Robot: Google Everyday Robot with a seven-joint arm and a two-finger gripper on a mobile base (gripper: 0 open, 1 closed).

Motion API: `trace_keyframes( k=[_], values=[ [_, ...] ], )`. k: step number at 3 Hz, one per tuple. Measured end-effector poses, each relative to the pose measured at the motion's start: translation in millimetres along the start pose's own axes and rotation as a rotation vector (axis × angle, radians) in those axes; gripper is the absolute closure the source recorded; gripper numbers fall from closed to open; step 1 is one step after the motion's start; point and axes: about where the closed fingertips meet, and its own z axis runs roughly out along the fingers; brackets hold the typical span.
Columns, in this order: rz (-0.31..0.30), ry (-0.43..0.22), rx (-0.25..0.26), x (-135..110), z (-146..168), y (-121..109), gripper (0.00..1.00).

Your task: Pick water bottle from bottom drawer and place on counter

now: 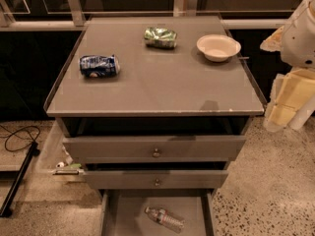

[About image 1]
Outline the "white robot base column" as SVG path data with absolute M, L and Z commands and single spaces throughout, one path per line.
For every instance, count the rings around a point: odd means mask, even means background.
M 288 126 L 293 130 L 303 127 L 312 113 L 315 111 L 315 95 L 313 95 L 295 114 Z

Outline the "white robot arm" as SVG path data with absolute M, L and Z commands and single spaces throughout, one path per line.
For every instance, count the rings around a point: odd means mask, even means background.
M 260 45 L 279 51 L 291 66 L 274 79 L 264 127 L 277 132 L 285 127 L 300 129 L 314 112 L 315 96 L 315 0 L 303 0 L 283 26 Z

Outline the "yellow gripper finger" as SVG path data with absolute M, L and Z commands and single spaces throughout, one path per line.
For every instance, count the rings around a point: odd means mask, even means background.
M 265 112 L 264 127 L 277 132 L 289 127 L 296 112 L 315 95 L 315 70 L 293 68 L 286 75 L 277 74 Z
M 283 32 L 284 26 L 281 26 L 261 43 L 260 48 L 269 52 L 281 51 Z

